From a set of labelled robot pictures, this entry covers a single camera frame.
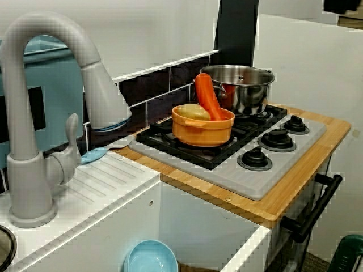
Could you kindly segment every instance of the green chair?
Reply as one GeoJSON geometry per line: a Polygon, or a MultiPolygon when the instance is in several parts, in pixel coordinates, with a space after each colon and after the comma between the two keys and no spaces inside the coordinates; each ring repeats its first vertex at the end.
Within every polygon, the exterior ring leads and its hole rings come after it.
{"type": "Polygon", "coordinates": [[[344,237],[338,245],[328,272],[351,272],[361,255],[363,255],[363,235],[344,237]]]}

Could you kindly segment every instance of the faucet base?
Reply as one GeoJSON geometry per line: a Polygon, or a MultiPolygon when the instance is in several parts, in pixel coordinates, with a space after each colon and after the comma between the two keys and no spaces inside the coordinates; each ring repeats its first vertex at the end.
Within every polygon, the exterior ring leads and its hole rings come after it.
{"type": "Polygon", "coordinates": [[[18,227],[18,228],[36,228],[40,227],[44,224],[49,223],[57,214],[58,206],[53,200],[52,208],[44,215],[38,217],[38,218],[31,218],[31,219],[24,219],[16,217],[12,213],[12,209],[9,210],[9,220],[10,222],[18,227]]]}

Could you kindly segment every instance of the faucet handle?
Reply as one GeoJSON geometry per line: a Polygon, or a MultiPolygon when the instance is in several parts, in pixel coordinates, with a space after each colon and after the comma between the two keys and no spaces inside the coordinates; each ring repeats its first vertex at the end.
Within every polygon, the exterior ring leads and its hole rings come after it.
{"type": "Polygon", "coordinates": [[[77,166],[81,164],[81,155],[77,146],[77,127],[78,115],[73,113],[66,122],[66,135],[68,146],[63,152],[50,154],[56,158],[62,167],[63,181],[60,184],[65,184],[70,181],[75,173],[77,166]]]}

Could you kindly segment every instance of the black oven handle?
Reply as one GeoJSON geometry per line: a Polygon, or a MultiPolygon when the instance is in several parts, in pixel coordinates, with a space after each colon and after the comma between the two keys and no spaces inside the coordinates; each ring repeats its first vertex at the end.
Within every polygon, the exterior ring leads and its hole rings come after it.
{"type": "Polygon", "coordinates": [[[313,226],[316,224],[316,221],[318,221],[320,215],[334,195],[336,189],[338,189],[342,180],[343,178],[341,175],[334,175],[334,178],[331,178],[321,174],[316,174],[315,181],[323,185],[327,185],[328,187],[325,188],[324,194],[317,200],[315,207],[306,217],[304,223],[301,224],[285,216],[282,217],[280,226],[292,231],[292,239],[295,242],[303,243],[305,241],[313,226]]]}

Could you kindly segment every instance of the wooden countertop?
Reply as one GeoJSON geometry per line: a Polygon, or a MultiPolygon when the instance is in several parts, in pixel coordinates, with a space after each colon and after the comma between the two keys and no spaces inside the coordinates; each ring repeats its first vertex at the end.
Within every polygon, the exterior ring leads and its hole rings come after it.
{"type": "Polygon", "coordinates": [[[326,124],[327,131],[260,201],[253,201],[232,193],[205,180],[143,156],[128,147],[114,151],[160,172],[163,182],[257,224],[273,228],[302,188],[313,178],[316,171],[333,153],[351,128],[351,125],[343,120],[283,105],[274,105],[286,108],[289,114],[322,122],[326,124]]]}

